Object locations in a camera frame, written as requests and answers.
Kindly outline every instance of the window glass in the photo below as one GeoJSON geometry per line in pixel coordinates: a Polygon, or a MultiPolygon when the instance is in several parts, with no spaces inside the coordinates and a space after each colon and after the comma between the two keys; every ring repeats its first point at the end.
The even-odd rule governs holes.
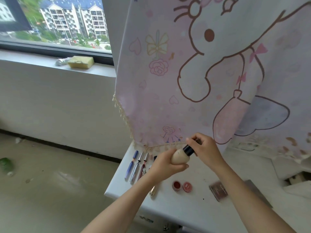
{"type": "MultiPolygon", "coordinates": [[[[105,28],[101,0],[18,0],[18,3],[32,30],[2,32],[0,40],[27,41],[40,45],[69,45],[76,49],[95,48],[104,52],[109,49],[111,52],[108,32],[94,31],[95,28],[105,28]],[[95,45],[97,39],[100,42],[99,46],[95,45]]],[[[3,10],[3,13],[0,12],[0,19],[13,18],[6,6],[0,8],[3,10]]]]}

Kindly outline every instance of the pink bow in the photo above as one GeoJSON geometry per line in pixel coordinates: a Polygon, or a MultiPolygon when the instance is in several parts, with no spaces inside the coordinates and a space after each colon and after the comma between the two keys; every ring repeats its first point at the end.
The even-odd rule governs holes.
{"type": "Polygon", "coordinates": [[[257,55],[257,54],[264,54],[264,53],[267,53],[267,52],[268,52],[267,48],[262,43],[260,43],[260,45],[257,47],[257,50],[255,50],[255,52],[253,52],[250,55],[249,62],[251,63],[253,61],[253,59],[255,58],[255,55],[257,55]]]}
{"type": "Polygon", "coordinates": [[[238,77],[238,80],[236,81],[236,85],[239,84],[239,82],[245,82],[246,81],[246,72],[241,76],[238,77]]]}
{"type": "MultiPolygon", "coordinates": [[[[201,0],[200,2],[200,6],[203,8],[203,7],[206,7],[212,0],[201,0]]],[[[222,2],[223,0],[214,0],[216,3],[220,3],[222,2]]]]}

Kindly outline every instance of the black bottle cap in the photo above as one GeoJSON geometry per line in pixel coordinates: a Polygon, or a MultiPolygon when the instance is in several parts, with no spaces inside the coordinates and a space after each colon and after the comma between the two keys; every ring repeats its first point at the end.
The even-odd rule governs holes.
{"type": "MultiPolygon", "coordinates": [[[[202,144],[201,143],[201,141],[200,141],[200,139],[196,139],[195,140],[198,144],[202,144]]],[[[193,153],[194,153],[194,150],[189,146],[189,145],[186,145],[184,148],[183,148],[183,151],[185,152],[185,154],[187,155],[187,156],[190,156],[190,155],[192,155],[193,153]]]]}

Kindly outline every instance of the open jar of red balm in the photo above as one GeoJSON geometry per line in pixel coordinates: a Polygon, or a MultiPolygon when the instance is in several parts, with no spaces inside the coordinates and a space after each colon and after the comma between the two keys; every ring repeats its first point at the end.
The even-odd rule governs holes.
{"type": "Polygon", "coordinates": [[[179,181],[174,181],[172,184],[172,188],[175,191],[179,191],[181,189],[181,183],[179,181]]]}

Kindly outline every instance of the pink cloth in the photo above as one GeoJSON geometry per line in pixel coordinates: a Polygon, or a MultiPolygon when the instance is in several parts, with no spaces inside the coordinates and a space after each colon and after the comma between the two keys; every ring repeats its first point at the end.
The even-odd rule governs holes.
{"type": "Polygon", "coordinates": [[[134,140],[311,152],[311,0],[132,0],[115,96],[134,140]]]}

